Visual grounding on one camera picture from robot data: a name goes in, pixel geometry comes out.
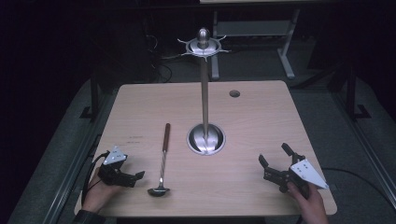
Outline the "person's left hand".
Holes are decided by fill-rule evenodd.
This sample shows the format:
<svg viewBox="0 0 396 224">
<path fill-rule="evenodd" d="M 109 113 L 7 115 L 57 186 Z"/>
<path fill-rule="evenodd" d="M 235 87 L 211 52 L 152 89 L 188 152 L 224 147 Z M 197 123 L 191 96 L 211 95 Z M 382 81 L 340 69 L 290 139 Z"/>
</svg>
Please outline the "person's left hand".
<svg viewBox="0 0 396 224">
<path fill-rule="evenodd" d="M 98 214 L 102 208 L 120 191 L 123 187 L 109 186 L 98 176 L 99 169 L 96 169 L 89 183 L 85 200 L 81 206 L 84 211 Z"/>
</svg>

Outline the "metal utensil stand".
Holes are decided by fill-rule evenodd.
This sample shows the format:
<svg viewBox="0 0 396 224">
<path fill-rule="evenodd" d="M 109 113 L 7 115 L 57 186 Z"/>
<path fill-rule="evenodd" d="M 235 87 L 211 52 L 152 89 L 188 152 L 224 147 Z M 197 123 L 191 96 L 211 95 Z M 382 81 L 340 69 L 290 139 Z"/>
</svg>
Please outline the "metal utensil stand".
<svg viewBox="0 0 396 224">
<path fill-rule="evenodd" d="M 208 59 L 224 52 L 221 39 L 211 36 L 206 28 L 200 28 L 195 38 L 189 41 L 178 40 L 185 45 L 183 55 L 200 59 L 202 122 L 192 127 L 187 134 L 187 144 L 191 151 L 202 156 L 211 156 L 220 152 L 226 142 L 225 132 L 209 122 L 209 74 Z"/>
</svg>

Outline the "white metal table frame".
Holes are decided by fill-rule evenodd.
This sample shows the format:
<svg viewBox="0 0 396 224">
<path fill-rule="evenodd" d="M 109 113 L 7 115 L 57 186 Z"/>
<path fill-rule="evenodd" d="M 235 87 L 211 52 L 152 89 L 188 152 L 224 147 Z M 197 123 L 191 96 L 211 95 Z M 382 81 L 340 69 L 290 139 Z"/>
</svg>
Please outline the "white metal table frame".
<svg viewBox="0 0 396 224">
<path fill-rule="evenodd" d="M 213 36 L 230 37 L 231 42 L 239 49 L 247 47 L 257 48 L 259 45 L 273 45 L 276 47 L 277 57 L 281 62 L 286 77 L 295 79 L 288 59 L 288 52 L 300 12 L 300 9 L 294 9 L 287 20 L 265 18 L 258 21 L 226 21 L 220 16 L 219 11 L 215 11 L 213 13 Z"/>
</svg>

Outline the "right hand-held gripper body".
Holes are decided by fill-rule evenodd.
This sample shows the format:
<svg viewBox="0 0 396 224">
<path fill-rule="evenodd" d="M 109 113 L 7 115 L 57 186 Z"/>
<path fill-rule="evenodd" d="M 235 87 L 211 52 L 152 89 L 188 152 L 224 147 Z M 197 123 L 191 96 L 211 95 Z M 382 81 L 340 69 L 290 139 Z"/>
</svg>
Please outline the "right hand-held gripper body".
<svg viewBox="0 0 396 224">
<path fill-rule="evenodd" d="M 282 193 L 288 191 L 287 184 L 293 183 L 307 199 L 309 197 L 308 184 L 311 183 L 319 189 L 328 189 L 329 185 L 313 167 L 311 162 L 302 155 L 294 152 L 291 156 L 291 166 L 287 171 L 278 171 L 270 166 L 263 169 L 263 178 L 279 186 Z"/>
</svg>

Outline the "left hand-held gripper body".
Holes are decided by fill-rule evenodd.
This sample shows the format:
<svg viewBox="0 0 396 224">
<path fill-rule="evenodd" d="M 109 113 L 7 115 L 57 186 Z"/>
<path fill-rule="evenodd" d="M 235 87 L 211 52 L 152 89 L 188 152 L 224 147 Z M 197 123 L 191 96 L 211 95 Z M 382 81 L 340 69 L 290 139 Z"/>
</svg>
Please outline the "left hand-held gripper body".
<svg viewBox="0 0 396 224">
<path fill-rule="evenodd" d="M 125 174 L 120 170 L 127 158 L 128 156 L 118 146 L 114 146 L 106 153 L 106 157 L 100 166 L 98 173 L 100 179 L 109 186 L 133 188 L 135 184 L 134 176 Z"/>
</svg>

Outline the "person's right hand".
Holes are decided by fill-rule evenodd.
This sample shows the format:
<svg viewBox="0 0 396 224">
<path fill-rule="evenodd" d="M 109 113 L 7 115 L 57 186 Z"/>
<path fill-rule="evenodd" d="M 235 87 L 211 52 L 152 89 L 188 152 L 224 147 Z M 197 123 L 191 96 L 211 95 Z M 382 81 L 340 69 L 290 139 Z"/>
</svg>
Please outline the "person's right hand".
<svg viewBox="0 0 396 224">
<path fill-rule="evenodd" d="M 330 224 L 323 199 L 315 185 L 308 184 L 309 197 L 307 199 L 293 183 L 289 182 L 287 186 L 288 193 L 299 205 L 302 218 L 306 224 Z"/>
</svg>

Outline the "black metal stand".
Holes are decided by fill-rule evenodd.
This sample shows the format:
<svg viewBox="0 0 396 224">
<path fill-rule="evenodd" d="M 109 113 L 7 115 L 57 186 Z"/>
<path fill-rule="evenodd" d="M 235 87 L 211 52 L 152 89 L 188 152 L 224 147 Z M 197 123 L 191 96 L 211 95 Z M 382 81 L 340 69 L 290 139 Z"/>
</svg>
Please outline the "black metal stand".
<svg viewBox="0 0 396 224">
<path fill-rule="evenodd" d="M 84 107 L 82 113 L 80 114 L 80 118 L 89 119 L 90 122 L 94 122 L 99 113 L 99 87 L 98 87 L 96 72 L 92 72 L 91 74 L 90 90 L 91 90 L 91 105 Z"/>
<path fill-rule="evenodd" d="M 346 88 L 345 111 L 354 121 L 370 119 L 371 115 L 364 105 L 356 104 L 357 76 L 354 68 L 348 63 L 337 63 L 333 67 L 333 75 L 327 86 L 330 92 L 340 92 Z"/>
</svg>

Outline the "small ladle with wooden handle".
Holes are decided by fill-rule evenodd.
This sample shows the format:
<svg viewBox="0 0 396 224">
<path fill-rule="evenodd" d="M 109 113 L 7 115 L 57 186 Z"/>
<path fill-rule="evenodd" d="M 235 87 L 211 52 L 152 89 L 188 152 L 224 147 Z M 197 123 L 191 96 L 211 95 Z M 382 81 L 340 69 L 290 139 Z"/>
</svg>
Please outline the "small ladle with wooden handle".
<svg viewBox="0 0 396 224">
<path fill-rule="evenodd" d="M 171 129 L 171 125 L 169 123 L 166 123 L 164 129 L 164 137 L 163 137 L 163 149 L 162 149 L 163 157 L 162 157 L 162 165 L 161 165 L 160 178 L 159 178 L 159 186 L 157 188 L 148 189 L 148 194 L 152 197 L 162 197 L 168 191 L 168 188 L 166 188 L 163 184 L 164 184 L 166 154 L 169 145 L 170 129 Z"/>
</svg>

